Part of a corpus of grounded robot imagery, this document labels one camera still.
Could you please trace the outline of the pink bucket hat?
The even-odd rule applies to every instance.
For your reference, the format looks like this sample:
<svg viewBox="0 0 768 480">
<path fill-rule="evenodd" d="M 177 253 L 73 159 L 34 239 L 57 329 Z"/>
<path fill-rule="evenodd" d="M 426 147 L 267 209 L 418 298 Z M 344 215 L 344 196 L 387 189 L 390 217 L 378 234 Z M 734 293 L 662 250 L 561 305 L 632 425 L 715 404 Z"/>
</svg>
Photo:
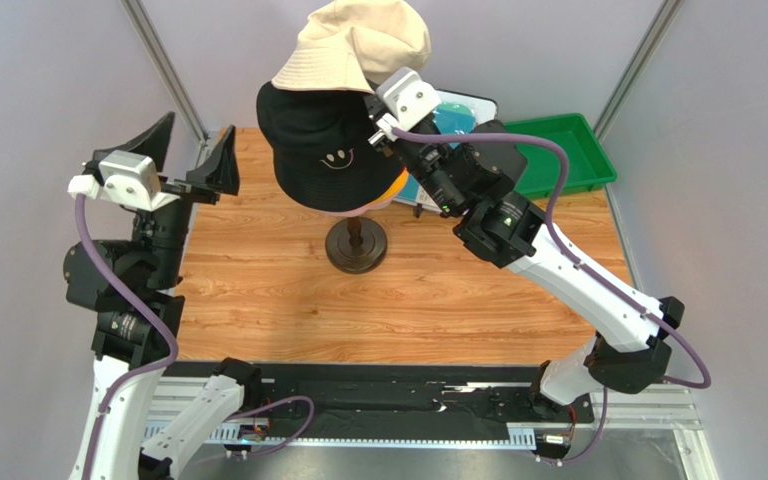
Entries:
<svg viewBox="0 0 768 480">
<path fill-rule="evenodd" d="M 392 203 L 392 199 L 382 200 L 378 202 L 372 202 L 369 204 L 366 204 L 364 206 L 358 207 L 356 209 L 348 210 L 348 211 L 341 211 L 341 212 L 331 212 L 331 211 L 320 211 L 317 210 L 317 213 L 321 213 L 323 215 L 331 216 L 331 217 L 339 217 L 339 218 L 351 218 L 351 217 L 358 217 L 365 213 L 381 210 L 383 208 L 386 208 Z"/>
</svg>

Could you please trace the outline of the pink beige hat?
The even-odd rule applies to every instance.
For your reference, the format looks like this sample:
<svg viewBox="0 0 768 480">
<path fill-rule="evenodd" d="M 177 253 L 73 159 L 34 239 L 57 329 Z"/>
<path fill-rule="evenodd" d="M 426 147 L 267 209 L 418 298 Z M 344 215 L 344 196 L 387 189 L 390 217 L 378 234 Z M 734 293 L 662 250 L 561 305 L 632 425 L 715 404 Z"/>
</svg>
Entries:
<svg viewBox="0 0 768 480">
<path fill-rule="evenodd" d="M 402 67 L 422 69 L 430 30 L 406 1 L 331 1 L 311 12 L 270 83 L 287 91 L 370 93 Z"/>
</svg>

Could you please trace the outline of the black hat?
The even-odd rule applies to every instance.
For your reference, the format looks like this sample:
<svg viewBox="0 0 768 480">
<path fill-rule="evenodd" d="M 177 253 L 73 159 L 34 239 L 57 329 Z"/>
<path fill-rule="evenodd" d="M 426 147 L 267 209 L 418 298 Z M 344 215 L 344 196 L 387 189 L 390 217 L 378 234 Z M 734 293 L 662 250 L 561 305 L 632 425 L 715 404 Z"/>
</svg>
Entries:
<svg viewBox="0 0 768 480">
<path fill-rule="evenodd" d="M 369 143 L 374 126 L 355 91 L 287 91 L 264 83 L 259 128 L 281 190 L 303 207 L 341 212 L 375 202 L 406 170 Z"/>
</svg>

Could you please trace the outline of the yellow bucket hat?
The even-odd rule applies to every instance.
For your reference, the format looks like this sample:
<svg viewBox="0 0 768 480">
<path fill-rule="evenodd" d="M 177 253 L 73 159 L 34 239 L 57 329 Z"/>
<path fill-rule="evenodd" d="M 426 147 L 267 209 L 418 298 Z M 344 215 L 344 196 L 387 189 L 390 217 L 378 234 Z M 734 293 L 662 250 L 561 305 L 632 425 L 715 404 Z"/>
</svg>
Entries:
<svg viewBox="0 0 768 480">
<path fill-rule="evenodd" d="M 409 178 L 410 178 L 410 174 L 408 173 L 408 171 L 402 170 L 400 175 L 393 181 L 393 183 L 387 188 L 387 190 L 375 200 L 375 203 L 390 202 L 394 197 L 396 197 L 402 191 L 402 189 L 407 184 Z"/>
</svg>

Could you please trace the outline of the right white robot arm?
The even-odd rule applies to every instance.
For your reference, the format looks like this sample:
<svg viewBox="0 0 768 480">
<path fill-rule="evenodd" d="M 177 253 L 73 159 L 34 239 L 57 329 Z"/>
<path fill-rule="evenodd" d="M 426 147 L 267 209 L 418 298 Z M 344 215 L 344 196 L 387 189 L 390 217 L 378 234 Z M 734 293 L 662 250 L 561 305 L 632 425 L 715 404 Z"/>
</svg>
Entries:
<svg viewBox="0 0 768 480">
<path fill-rule="evenodd" d="M 582 347 L 541 365 L 531 387 L 534 404 L 566 406 L 598 388 L 636 394 L 666 379 L 668 338 L 682 303 L 620 280 L 563 234 L 552 207 L 539 207 L 514 188 L 527 165 L 521 147 L 565 161 L 558 144 L 509 132 L 496 120 L 445 134 L 432 113 L 405 128 L 380 99 L 367 96 L 364 106 L 373 123 L 370 144 L 416 175 L 443 216 L 458 218 L 454 233 L 467 250 L 541 286 L 593 327 Z"/>
</svg>

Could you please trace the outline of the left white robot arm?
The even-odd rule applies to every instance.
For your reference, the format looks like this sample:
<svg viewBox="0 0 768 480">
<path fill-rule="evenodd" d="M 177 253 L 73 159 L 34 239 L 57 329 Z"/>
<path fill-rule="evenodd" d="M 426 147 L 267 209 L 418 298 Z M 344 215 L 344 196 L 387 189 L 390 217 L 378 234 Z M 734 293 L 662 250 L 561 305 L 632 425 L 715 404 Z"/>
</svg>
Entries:
<svg viewBox="0 0 768 480">
<path fill-rule="evenodd" d="M 74 479 L 175 479 L 233 414 L 263 402 L 261 370 L 227 358 L 159 433 L 145 433 L 154 393 L 179 354 L 185 300 L 175 294 L 193 208 L 240 187 L 227 127 L 181 180 L 163 175 L 173 113 L 98 149 L 68 184 L 78 242 L 66 253 L 66 299 L 96 316 L 93 390 Z"/>
</svg>

